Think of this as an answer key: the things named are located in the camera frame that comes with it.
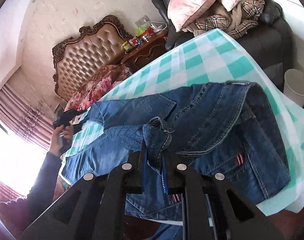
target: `white trash bin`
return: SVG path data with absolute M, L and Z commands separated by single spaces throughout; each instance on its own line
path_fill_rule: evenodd
M 284 95 L 299 106 L 304 105 L 304 73 L 297 69 L 289 69 L 284 74 Z

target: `carved wooden frame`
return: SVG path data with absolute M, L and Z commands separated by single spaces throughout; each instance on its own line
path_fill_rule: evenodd
M 59 90 L 59 72 L 58 72 L 58 63 L 64 58 L 65 48 L 68 44 L 77 43 L 80 40 L 82 40 L 86 35 L 92 35 L 95 34 L 101 29 L 105 24 L 111 24 L 113 25 L 116 30 L 118 31 L 120 37 L 124 39 L 125 41 L 128 41 L 133 38 L 131 34 L 129 34 L 125 29 L 123 24 L 121 24 L 120 20 L 114 16 L 114 15 L 107 15 L 102 20 L 100 20 L 97 24 L 91 28 L 90 26 L 83 26 L 79 29 L 80 36 L 77 38 L 67 38 L 64 41 L 60 42 L 59 44 L 55 45 L 52 48 L 52 54 L 53 54 L 53 64 L 55 68 L 55 74 L 53 75 L 53 80 L 55 82 L 55 93 L 62 98 L 58 94 Z

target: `brown leather headboard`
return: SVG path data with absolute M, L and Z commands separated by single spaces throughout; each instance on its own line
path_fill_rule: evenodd
M 52 49 L 55 93 L 66 101 L 103 67 L 119 63 L 124 56 L 122 44 L 133 37 L 114 15 L 79 32 L 78 38 L 70 37 Z

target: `floral bedding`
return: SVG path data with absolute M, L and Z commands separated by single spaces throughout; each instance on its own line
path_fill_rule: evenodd
M 65 111 L 69 109 L 85 110 L 102 96 L 131 76 L 130 69 L 124 65 L 108 65 L 89 82 L 73 93 Z

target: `floral wallpaper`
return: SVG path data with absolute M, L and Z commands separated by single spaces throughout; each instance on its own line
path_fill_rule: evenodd
M 29 80 L 42 99 L 54 110 L 60 98 L 54 92 L 52 47 L 70 36 L 78 36 L 82 26 L 93 26 L 105 15 L 117 16 L 134 34 L 135 22 L 147 15 L 161 21 L 150 0 L 32 0 L 37 3 L 24 39 L 19 72 Z

